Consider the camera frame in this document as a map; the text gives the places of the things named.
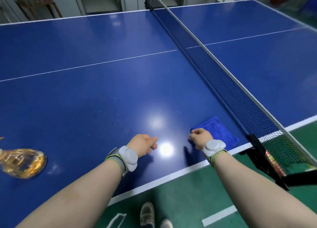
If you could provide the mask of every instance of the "table tennis net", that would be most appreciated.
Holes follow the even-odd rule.
[[[160,0],[147,0],[161,25],[247,135],[264,146],[265,156],[279,176],[316,169],[314,158],[290,134],[269,118],[249,95],[206,52]]]

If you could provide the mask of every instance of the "bottle of yellow liquid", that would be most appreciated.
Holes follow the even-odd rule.
[[[27,179],[40,173],[46,165],[43,152],[31,149],[0,149],[2,170],[16,178]]]

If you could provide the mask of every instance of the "microfiber cloth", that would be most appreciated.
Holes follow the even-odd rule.
[[[226,150],[233,149],[239,142],[239,139],[232,135],[216,116],[208,119],[198,126],[193,127],[191,130],[197,128],[204,128],[209,131],[215,140],[223,141],[226,144]]]

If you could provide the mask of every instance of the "plastic bottle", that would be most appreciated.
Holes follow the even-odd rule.
[[[43,170],[46,156],[43,152],[32,149],[0,149],[0,165],[5,173],[15,178],[27,179]]]

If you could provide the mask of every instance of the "sneaker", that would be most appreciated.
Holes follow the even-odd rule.
[[[172,222],[168,219],[163,219],[159,228],[173,228]]]
[[[141,208],[140,212],[140,224],[141,226],[145,226],[147,224],[151,224],[154,226],[154,207],[151,202],[145,202]]]

